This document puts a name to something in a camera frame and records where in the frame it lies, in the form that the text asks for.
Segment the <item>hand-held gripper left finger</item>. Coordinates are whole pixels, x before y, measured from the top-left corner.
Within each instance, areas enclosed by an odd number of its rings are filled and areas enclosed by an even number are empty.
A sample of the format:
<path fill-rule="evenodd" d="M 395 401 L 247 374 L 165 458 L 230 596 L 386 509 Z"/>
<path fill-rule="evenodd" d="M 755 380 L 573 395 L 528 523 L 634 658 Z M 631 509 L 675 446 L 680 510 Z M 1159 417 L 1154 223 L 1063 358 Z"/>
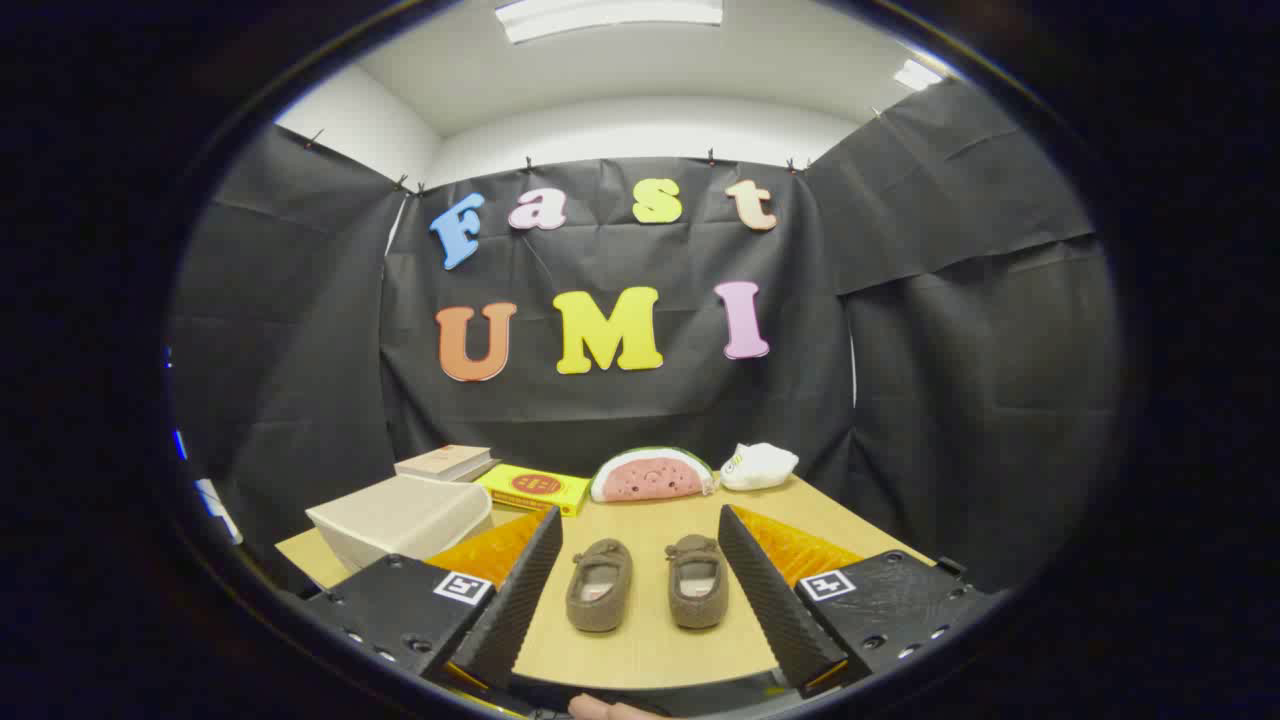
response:
<path fill-rule="evenodd" d="M 506 689 L 562 542 L 559 510 L 527 512 L 434 562 L 385 555 L 300 610 L 407 676 Z"/>

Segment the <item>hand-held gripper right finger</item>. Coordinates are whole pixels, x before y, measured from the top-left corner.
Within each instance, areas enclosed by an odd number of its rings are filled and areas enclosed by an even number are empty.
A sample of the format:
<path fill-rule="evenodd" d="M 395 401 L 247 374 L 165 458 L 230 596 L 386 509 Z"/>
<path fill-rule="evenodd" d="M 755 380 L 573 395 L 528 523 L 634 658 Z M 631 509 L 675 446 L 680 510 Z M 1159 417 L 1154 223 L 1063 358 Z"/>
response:
<path fill-rule="evenodd" d="M 856 556 L 735 505 L 718 543 L 785 680 L 810 697 L 888 673 L 969 628 L 1001 598 L 906 550 Z"/>

